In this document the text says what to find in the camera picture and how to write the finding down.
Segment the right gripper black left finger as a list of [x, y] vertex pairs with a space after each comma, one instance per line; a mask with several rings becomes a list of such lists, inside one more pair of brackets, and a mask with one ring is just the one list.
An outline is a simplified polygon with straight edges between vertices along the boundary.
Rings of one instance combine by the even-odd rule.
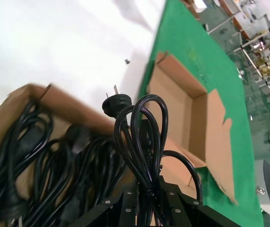
[[135, 227], [139, 188], [129, 188], [118, 196], [104, 199], [72, 223], [73, 227]]

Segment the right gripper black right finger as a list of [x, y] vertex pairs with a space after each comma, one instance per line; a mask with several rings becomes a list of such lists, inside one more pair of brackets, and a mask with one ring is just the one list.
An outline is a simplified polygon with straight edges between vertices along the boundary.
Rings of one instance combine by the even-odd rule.
[[233, 227], [235, 223], [202, 202], [183, 194], [178, 185], [159, 177], [160, 210], [165, 227]]

